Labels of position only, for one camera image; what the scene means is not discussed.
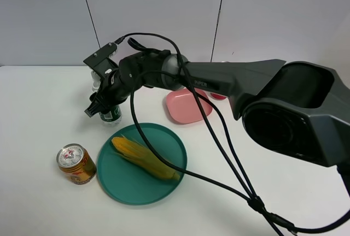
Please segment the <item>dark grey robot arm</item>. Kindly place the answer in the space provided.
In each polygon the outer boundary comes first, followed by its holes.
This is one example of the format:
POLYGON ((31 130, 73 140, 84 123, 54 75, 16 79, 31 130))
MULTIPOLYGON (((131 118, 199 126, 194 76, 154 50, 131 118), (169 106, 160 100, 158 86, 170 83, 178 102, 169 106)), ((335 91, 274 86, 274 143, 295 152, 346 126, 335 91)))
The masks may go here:
POLYGON ((89 116, 124 102, 142 86, 175 91, 188 83, 229 99, 233 116, 260 146, 349 174, 349 88, 330 68, 307 62, 178 61, 168 50, 110 59, 104 46, 85 59, 101 78, 89 116))

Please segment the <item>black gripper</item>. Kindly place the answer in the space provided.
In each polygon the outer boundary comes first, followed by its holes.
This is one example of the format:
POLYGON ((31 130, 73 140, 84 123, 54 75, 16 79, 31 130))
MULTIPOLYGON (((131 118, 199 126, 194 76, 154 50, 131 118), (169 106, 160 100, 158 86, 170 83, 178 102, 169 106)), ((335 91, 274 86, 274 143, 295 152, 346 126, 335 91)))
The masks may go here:
POLYGON ((132 90, 138 90, 142 86, 168 89, 165 79, 160 73, 170 58, 169 50, 157 53, 142 51, 123 58, 119 67, 112 75, 102 83, 102 89, 89 97, 90 105, 85 109, 88 117, 105 111, 106 109, 123 103, 132 90))

